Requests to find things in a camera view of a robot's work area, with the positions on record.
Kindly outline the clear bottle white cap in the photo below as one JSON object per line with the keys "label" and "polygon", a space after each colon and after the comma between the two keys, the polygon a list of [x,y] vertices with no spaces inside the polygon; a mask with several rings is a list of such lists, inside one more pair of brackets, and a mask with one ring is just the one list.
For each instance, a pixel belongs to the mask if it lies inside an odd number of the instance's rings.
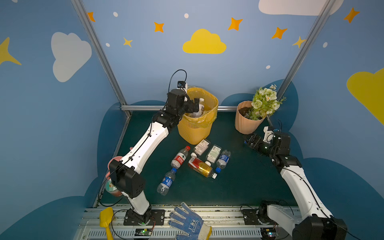
{"label": "clear bottle white cap", "polygon": [[198,111],[193,112],[189,115],[191,118],[199,118],[204,114],[205,106],[204,106],[204,98],[199,98]]}

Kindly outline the square bottle green label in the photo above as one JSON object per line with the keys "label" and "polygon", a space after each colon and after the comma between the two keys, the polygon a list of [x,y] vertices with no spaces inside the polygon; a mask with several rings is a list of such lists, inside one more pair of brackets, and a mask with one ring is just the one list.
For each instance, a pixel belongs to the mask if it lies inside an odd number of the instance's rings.
{"label": "square bottle green label", "polygon": [[211,167],[217,161],[221,152],[222,152],[221,147],[219,147],[217,145],[213,145],[206,156],[205,163]]}

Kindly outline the red yellow tea bottle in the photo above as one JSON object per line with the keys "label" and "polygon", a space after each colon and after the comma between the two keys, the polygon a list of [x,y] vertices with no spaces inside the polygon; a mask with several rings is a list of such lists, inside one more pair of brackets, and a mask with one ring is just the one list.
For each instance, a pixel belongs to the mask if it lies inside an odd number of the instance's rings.
{"label": "red yellow tea bottle", "polygon": [[206,178],[217,178],[218,174],[214,171],[214,169],[198,158],[192,157],[188,162],[188,166]]}

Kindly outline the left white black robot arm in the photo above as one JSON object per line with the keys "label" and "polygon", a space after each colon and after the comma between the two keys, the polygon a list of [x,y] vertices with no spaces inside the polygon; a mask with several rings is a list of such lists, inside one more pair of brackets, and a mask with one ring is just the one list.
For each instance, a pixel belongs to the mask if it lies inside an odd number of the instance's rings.
{"label": "left white black robot arm", "polygon": [[133,149],[121,160],[112,159],[109,163],[108,177],[128,198],[131,204],[129,216],[139,224],[149,222],[152,210],[144,193],[146,181],[140,173],[153,151],[179,124],[183,115],[199,111],[200,99],[189,97],[184,89],[173,89],[167,96],[165,106],[152,117],[149,128]]}

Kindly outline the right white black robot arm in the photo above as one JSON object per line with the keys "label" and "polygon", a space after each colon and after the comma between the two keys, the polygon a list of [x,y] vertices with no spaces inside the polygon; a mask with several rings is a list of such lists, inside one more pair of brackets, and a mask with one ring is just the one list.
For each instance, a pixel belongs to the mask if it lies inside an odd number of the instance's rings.
{"label": "right white black robot arm", "polygon": [[290,154],[291,138],[282,132],[267,131],[264,137],[251,134],[245,144],[269,157],[289,186],[301,216],[295,216],[279,204],[262,201],[257,216],[260,224],[276,223],[294,240],[344,240],[348,227],[326,208],[309,183],[303,166]]}

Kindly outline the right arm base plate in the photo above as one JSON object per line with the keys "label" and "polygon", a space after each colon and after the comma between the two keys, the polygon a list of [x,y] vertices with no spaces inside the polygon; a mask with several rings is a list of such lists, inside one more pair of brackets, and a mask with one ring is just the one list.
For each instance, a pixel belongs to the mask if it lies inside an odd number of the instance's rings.
{"label": "right arm base plate", "polygon": [[267,215],[259,213],[259,209],[242,209],[245,225],[277,225],[278,223],[271,220]]}

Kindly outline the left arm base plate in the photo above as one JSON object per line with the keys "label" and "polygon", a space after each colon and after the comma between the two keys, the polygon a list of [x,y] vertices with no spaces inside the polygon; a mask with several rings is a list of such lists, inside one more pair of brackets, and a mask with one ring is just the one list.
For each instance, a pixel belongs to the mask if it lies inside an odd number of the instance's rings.
{"label": "left arm base plate", "polygon": [[137,214],[134,210],[129,209],[124,218],[124,226],[163,226],[165,220],[165,210],[148,209],[144,215]]}

